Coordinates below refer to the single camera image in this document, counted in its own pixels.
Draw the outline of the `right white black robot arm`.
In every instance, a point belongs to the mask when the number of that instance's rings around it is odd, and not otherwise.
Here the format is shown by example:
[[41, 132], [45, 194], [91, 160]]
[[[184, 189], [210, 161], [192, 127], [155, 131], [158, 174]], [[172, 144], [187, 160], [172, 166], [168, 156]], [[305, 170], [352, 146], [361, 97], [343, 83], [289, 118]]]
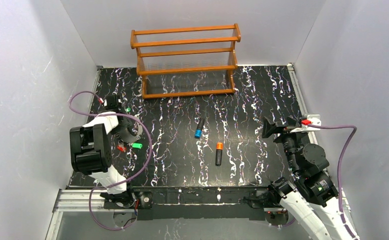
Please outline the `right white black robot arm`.
[[[325, 172], [330, 163], [324, 148], [316, 143], [303, 143], [302, 139], [319, 130], [349, 129], [337, 163], [337, 182]], [[318, 114], [307, 114], [285, 122], [263, 118], [261, 137], [277, 137], [274, 143], [282, 144], [294, 176], [294, 182], [281, 177], [268, 186], [272, 200], [286, 209], [303, 227], [312, 240], [358, 240], [360, 236], [346, 217], [343, 208], [341, 163], [357, 127], [354, 125], [323, 126]]]

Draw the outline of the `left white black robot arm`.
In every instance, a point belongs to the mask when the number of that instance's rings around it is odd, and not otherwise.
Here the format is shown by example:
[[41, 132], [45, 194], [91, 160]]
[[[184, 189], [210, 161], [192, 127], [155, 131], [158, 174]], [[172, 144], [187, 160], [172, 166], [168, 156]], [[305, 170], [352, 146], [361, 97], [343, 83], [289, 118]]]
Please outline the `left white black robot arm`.
[[126, 178], [112, 165], [111, 136], [117, 136], [118, 148], [123, 152], [136, 142], [142, 127], [122, 116], [123, 102], [118, 96], [110, 95], [100, 102], [105, 108], [100, 115], [69, 131], [71, 166], [106, 188], [100, 194], [105, 200], [129, 208], [136, 203], [136, 197], [124, 182]]

